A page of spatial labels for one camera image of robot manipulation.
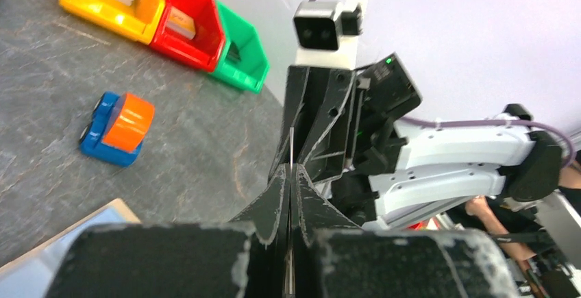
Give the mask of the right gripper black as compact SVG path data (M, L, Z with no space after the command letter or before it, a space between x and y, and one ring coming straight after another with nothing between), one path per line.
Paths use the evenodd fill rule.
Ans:
M364 94L353 165L359 174L393 173L406 137L395 121L417 108L422 97L396 53L368 66L360 75L369 80ZM351 95L355 74L345 69L312 69L292 65L286 75L286 92L279 143L268 181L280 164L289 162L290 127L295 128L294 161L302 164L314 184L340 177L345 166ZM300 114L306 95L304 125L308 130L301 146Z

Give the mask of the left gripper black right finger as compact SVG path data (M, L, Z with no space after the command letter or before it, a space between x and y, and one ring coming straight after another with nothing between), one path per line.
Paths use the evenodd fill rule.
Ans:
M297 297L517 297L497 245L484 232L366 231L315 189L290 177Z

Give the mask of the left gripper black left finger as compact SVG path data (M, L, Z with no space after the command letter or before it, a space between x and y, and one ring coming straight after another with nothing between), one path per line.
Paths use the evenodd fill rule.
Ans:
M226 223L111 223L84 230L47 297L282 297L287 165Z

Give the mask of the beige gold card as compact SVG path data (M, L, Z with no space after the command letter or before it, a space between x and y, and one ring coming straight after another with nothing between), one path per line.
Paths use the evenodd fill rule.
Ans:
M295 128L290 127L289 134L288 134L288 146L289 146L289 169L290 172L293 172L293 165L294 165L294 136L295 136Z

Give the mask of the beige leather card holder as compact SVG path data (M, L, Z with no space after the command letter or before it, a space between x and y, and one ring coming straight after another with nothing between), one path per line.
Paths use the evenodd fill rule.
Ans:
M117 198L46 242L1 267L2 297L43 297L73 241L88 227L108 223L139 223L124 200Z

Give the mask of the black card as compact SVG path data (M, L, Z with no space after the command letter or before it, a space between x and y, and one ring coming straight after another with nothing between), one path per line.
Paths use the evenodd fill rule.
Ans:
M226 59L232 63L238 63L241 61L240 51L235 42L231 42L230 46L227 48Z

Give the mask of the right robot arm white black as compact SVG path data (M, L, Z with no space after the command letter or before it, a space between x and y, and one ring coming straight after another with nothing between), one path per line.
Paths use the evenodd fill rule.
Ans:
M422 121L396 54L356 69L352 55L297 52L287 72L277 160L302 164L322 196L367 229L404 228L478 195L550 195L565 161L554 131L519 104L480 121Z

